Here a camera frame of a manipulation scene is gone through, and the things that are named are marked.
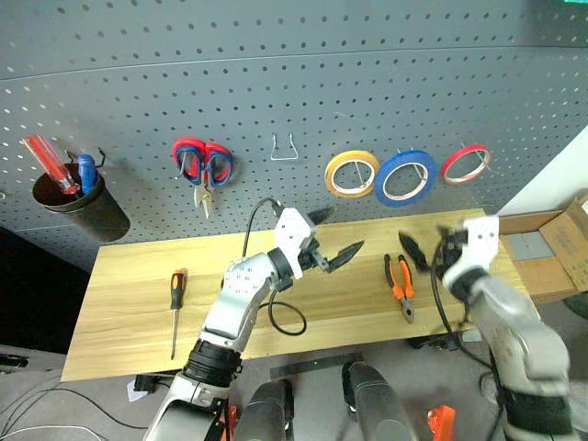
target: black cable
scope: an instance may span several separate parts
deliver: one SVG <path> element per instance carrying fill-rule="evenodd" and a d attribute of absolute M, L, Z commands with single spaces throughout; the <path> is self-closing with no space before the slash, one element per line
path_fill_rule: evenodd
<path fill-rule="evenodd" d="M 443 308 L 443 303 L 441 303 L 441 296 L 439 295 L 439 287 L 437 286 L 437 275 L 436 275 L 437 258 L 439 256 L 439 252 L 441 251 L 441 248 L 443 247 L 444 243 L 445 243 L 445 239 L 441 239 L 439 241 L 439 243 L 437 244 L 437 247 L 435 249 L 435 253 L 433 254 L 433 262 L 431 263 L 431 288 L 433 289 L 433 297 L 435 298 L 435 305 L 437 307 L 437 311 L 439 312 L 439 316 L 441 317 L 441 322 L 443 322 L 443 325 L 445 326 L 447 333 L 451 336 L 451 338 L 453 338 L 453 340 L 455 341 L 457 347 L 459 348 L 459 350 L 461 352 L 463 352 L 466 356 L 468 356 L 472 360 L 480 363 L 484 367 L 486 367 L 488 369 L 492 369 L 492 366 L 489 363 L 485 362 L 484 360 L 482 360 L 478 356 L 475 356 L 468 349 L 466 349 L 464 347 L 464 345 L 461 343 L 461 340 L 459 339 L 459 335 L 457 335 L 455 333 L 455 331 L 453 331 L 453 329 L 451 329 L 451 325 L 449 324 L 449 320 L 447 319 L 447 315 L 445 314 L 445 309 Z"/>
<path fill-rule="evenodd" d="M 492 424 L 492 428 L 490 432 L 488 432 L 488 436 L 486 437 L 486 441 L 492 441 L 494 435 L 496 435 L 496 429 L 498 429 L 498 424 L 500 423 L 500 419 L 503 417 L 504 413 L 504 406 L 501 406 L 496 414 L 496 418 L 494 419 L 494 423 Z"/>
<path fill-rule="evenodd" d="M 247 229 L 245 231 L 245 239 L 243 241 L 242 257 L 245 257 L 247 255 L 247 244 L 249 243 L 249 233 L 251 232 L 251 227 L 254 223 L 255 214 L 259 210 L 259 208 L 262 205 L 264 205 L 266 202 L 271 202 L 272 208 L 276 212 L 278 212 L 278 211 L 281 212 L 281 210 L 283 209 L 282 204 L 273 198 L 263 198 L 255 204 L 253 210 L 251 211 L 251 215 L 249 216 L 249 221 L 247 222 Z M 259 305 L 259 309 L 262 309 L 265 306 L 267 306 L 267 317 L 269 318 L 269 322 L 272 323 L 272 326 L 274 326 L 274 328 L 276 328 L 276 330 L 278 332 L 283 333 L 285 335 L 297 336 L 297 335 L 303 335 L 304 333 L 306 333 L 307 322 L 306 322 L 306 317 L 304 317 L 304 314 L 298 308 L 290 305 L 289 303 L 286 303 L 285 301 L 275 301 L 276 295 L 277 295 L 277 291 L 272 292 L 272 294 L 269 296 L 269 301 L 267 303 L 262 303 L 261 305 Z M 291 310 L 295 311 L 302 319 L 302 328 L 299 331 L 291 332 L 291 331 L 288 331 L 288 330 L 282 328 L 279 324 L 277 324 L 276 319 L 274 318 L 274 305 L 285 306 L 286 308 L 290 308 Z"/>
<path fill-rule="evenodd" d="M 90 402 L 92 405 L 94 405 L 94 407 L 96 407 L 100 412 L 102 412 L 105 416 L 107 416 L 110 420 L 114 421 L 117 424 L 120 424 L 124 427 L 128 427 L 129 429 L 138 429 L 138 430 L 145 430 L 148 427 L 147 426 L 139 426 L 139 425 L 133 425 L 133 424 L 127 424 L 127 423 L 123 423 L 122 421 L 120 421 L 118 418 L 116 418 L 115 416 L 113 416 L 112 414 L 108 413 L 107 411 L 105 411 L 97 402 L 95 402 L 94 400 L 92 400 L 89 397 L 86 397 L 83 393 L 78 392 L 77 390 L 71 390 L 71 389 L 66 389 L 66 388 L 51 388 L 51 389 L 45 389 L 45 390 L 39 390 L 38 392 L 35 392 L 34 395 L 31 395 L 30 398 L 32 398 L 33 396 L 42 393 L 42 395 L 40 397 L 38 397 L 33 403 L 30 404 L 29 407 L 27 407 L 27 409 L 25 409 L 19 416 L 18 418 L 10 425 L 10 427 L 7 428 L 7 430 L 12 429 L 12 427 L 14 427 L 14 425 L 18 422 L 18 420 L 26 413 L 28 412 L 28 410 L 30 410 L 31 407 L 33 407 L 35 405 L 35 403 L 37 403 L 37 401 L 39 401 L 41 398 L 43 398 L 45 395 L 47 395 L 47 393 L 49 392 L 53 392 L 53 391 L 62 391 L 62 392 L 69 392 L 72 393 L 74 395 L 77 395 L 80 398 L 83 398 L 84 400 Z"/>
<path fill-rule="evenodd" d="M 272 292 L 272 294 L 269 296 L 269 301 L 259 305 L 260 310 L 262 308 L 264 308 L 265 306 L 267 306 L 267 316 L 269 317 L 269 322 L 272 323 L 272 326 L 274 326 L 274 328 L 276 328 L 277 331 L 279 331 L 285 335 L 291 335 L 293 337 L 295 337 L 297 335 L 303 335 L 304 333 L 306 333 L 306 328 L 307 328 L 306 317 L 304 317 L 304 314 L 302 313 L 302 311 L 299 310 L 298 308 L 296 308 L 295 306 L 292 306 L 289 303 L 286 303 L 285 301 L 279 301 L 279 300 L 275 301 L 276 294 L 277 294 L 277 291 Z M 279 324 L 277 324 L 276 320 L 274 319 L 274 305 L 285 306 L 286 308 L 290 308 L 291 310 L 296 312 L 300 316 L 300 318 L 302 319 L 302 327 L 300 328 L 300 330 L 299 331 L 288 331 L 288 330 L 282 328 Z"/>
<path fill-rule="evenodd" d="M 498 374 L 498 368 L 496 367 L 496 360 L 494 360 L 494 355 L 492 354 L 492 352 L 490 352 L 490 361 L 492 365 L 492 375 L 494 376 L 494 383 L 496 384 L 496 402 L 498 403 L 498 413 L 496 414 L 496 418 L 494 419 L 494 423 L 492 424 L 490 432 L 488 432 L 486 441 L 492 441 L 492 439 L 496 435 L 498 424 L 500 423 L 500 420 L 504 413 L 503 386 L 501 384 L 500 376 Z"/>
<path fill-rule="evenodd" d="M 55 386 L 50 388 L 50 390 L 57 388 L 60 384 L 61 384 L 61 382 L 58 382 Z M 17 417 L 17 419 L 14 422 L 12 422 L 11 421 L 12 417 L 17 413 L 18 409 L 20 409 L 22 406 L 24 406 L 27 401 L 31 400 L 32 398 L 36 397 L 39 394 L 41 394 L 41 395 L 33 403 L 31 403 L 24 411 L 22 411 L 22 413 Z M 37 403 L 37 401 L 39 401 L 41 398 L 43 398 L 47 394 L 48 394 L 48 392 L 43 391 L 43 390 L 35 392 L 32 395 L 29 395 L 26 399 L 24 399 L 17 407 L 15 407 L 13 409 L 12 413 L 10 413 L 10 415 L 6 419 L 4 427 L 2 428 L 2 435 L 6 435 L 10 431 L 10 429 L 12 429 L 15 426 L 15 424 L 18 422 L 18 420 L 20 420 L 20 418 L 22 418 L 24 416 L 24 414 L 27 413 L 28 410 L 35 405 L 35 403 Z"/>
<path fill-rule="evenodd" d="M 280 204 L 278 201 L 276 201 L 273 198 L 263 198 L 255 204 L 254 209 L 251 211 L 251 214 L 249 215 L 249 221 L 247 222 L 247 230 L 245 232 L 245 240 L 243 241 L 243 253 L 241 254 L 241 257 L 245 257 L 247 255 L 247 244 L 249 243 L 249 233 L 251 232 L 251 226 L 254 223 L 255 214 L 260 209 L 260 207 L 262 205 L 264 205 L 266 202 L 271 202 L 272 208 L 274 210 L 276 210 L 276 208 L 278 208 L 278 207 L 281 208 L 281 206 L 282 206 L 282 204 Z"/>
<path fill-rule="evenodd" d="M 492 374 L 493 374 L 493 372 L 491 370 L 488 370 L 478 377 L 478 388 L 480 389 L 480 391 L 482 391 L 482 384 L 483 384 L 484 379 Z"/>
<path fill-rule="evenodd" d="M 33 386 L 32 388 L 29 388 L 29 389 L 25 390 L 18 398 L 14 399 L 10 404 L 8 404 L 4 409 L 2 409 L 0 411 L 0 415 L 2 415 L 4 412 L 6 412 L 8 409 L 10 409 L 16 402 L 18 402 L 22 397 L 24 397 L 25 395 L 27 395 L 33 389 L 36 389 L 38 386 L 40 386 L 41 384 L 45 384 L 48 381 L 51 381 L 53 379 L 58 379 L 59 377 L 60 376 L 58 375 L 57 377 L 51 377 L 49 379 L 44 379 L 41 383 L 38 383 L 35 386 Z"/>

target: white wire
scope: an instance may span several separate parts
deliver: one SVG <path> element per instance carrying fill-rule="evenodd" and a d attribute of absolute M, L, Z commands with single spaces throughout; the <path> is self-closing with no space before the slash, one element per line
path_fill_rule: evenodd
<path fill-rule="evenodd" d="M 40 429 L 79 429 L 79 430 L 85 430 L 86 432 L 91 434 L 98 441 L 105 440 L 105 438 L 102 435 L 97 434 L 92 429 L 90 429 L 88 427 L 84 427 L 83 425 L 34 425 L 32 427 L 25 427 L 24 429 L 18 429 L 18 430 L 15 430 L 14 432 L 10 432 L 9 434 L 6 434 L 4 436 L 0 436 L 0 441 L 2 441 L 3 439 L 7 439 L 10 436 L 20 434 L 22 432 L 27 432 L 29 430 L 40 430 Z"/>

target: blue screwdriver handle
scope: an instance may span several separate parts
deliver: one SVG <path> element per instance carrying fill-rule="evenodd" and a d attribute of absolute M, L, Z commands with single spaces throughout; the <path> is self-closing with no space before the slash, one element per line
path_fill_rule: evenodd
<path fill-rule="evenodd" d="M 80 154 L 77 158 L 78 174 L 82 180 L 82 193 L 87 195 L 92 191 L 98 179 L 98 171 L 94 158 L 89 154 Z"/>

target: wooden tabletop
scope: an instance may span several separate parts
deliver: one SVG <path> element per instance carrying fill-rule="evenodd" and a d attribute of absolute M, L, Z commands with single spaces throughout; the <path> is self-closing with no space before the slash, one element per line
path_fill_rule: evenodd
<path fill-rule="evenodd" d="M 316 237 L 323 255 L 330 258 L 350 243 L 366 243 L 351 262 L 334 273 L 314 268 L 296 280 L 292 288 L 278 294 L 280 300 L 305 313 L 307 333 L 298 337 L 280 334 L 271 327 L 266 311 L 261 310 L 243 358 L 443 332 L 428 274 L 418 274 L 409 260 L 416 290 L 414 323 L 409 324 L 402 316 L 400 303 L 390 294 L 383 255 L 389 253 L 395 260 L 402 253 L 398 240 L 398 231 L 402 230 L 431 256 L 439 239 L 436 225 L 457 226 L 466 218 L 480 215 L 481 209 L 468 209 L 320 226 Z M 181 368 L 216 299 L 225 268 L 240 256 L 242 247 L 242 233 L 101 247 L 62 381 Z M 249 255 L 272 248 L 273 231 L 252 233 Z M 187 268 L 188 282 L 175 359 L 170 360 L 169 283 L 178 268 Z M 526 293 L 502 245 L 491 272 Z M 449 320 L 458 322 L 463 307 L 441 290 Z M 290 330 L 299 329 L 295 313 L 276 307 L 275 315 Z"/>

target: orange pliers handle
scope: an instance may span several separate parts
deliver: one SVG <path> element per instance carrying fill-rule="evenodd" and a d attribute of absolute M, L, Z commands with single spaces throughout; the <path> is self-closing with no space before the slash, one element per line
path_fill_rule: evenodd
<path fill-rule="evenodd" d="M 384 272 L 386 273 L 388 284 L 392 288 L 392 295 L 397 300 L 412 298 L 414 297 L 413 274 L 411 273 L 411 269 L 408 267 L 408 263 L 402 254 L 398 256 L 398 264 L 400 265 L 402 275 L 404 276 L 404 289 L 402 289 L 396 280 L 396 277 L 394 276 L 394 269 L 392 268 L 390 255 L 384 255 Z"/>
<path fill-rule="evenodd" d="M 413 273 L 411 273 L 411 269 L 408 267 L 408 262 L 401 254 L 398 256 L 398 265 L 401 266 L 402 274 L 404 275 L 404 295 L 408 298 L 414 297 L 414 288 L 413 288 Z"/>

